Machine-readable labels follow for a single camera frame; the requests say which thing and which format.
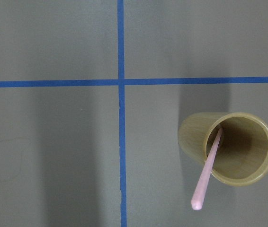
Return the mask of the pink chopstick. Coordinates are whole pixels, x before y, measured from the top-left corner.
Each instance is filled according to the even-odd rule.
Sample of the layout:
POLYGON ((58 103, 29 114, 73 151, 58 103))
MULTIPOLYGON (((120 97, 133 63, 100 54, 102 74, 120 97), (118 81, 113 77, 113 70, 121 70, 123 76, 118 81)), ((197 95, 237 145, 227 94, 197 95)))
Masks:
POLYGON ((191 207, 193 210, 201 210, 203 207, 206 190, 208 187, 210 175, 213 169, 215 156, 218 150, 219 142, 223 133, 223 129, 220 128, 217 132, 215 140, 211 146, 209 155, 206 159, 200 178, 197 182, 194 194, 191 199, 191 207))

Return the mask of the tan bamboo cup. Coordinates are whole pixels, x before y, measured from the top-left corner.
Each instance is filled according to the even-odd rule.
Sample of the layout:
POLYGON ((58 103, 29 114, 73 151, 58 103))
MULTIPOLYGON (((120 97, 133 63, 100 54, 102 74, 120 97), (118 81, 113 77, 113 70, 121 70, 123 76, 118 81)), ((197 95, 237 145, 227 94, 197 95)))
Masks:
POLYGON ((179 146, 204 165, 219 128, 223 133, 212 175, 231 186, 247 186, 263 178, 268 172, 268 125, 253 114, 194 113, 179 127, 179 146))

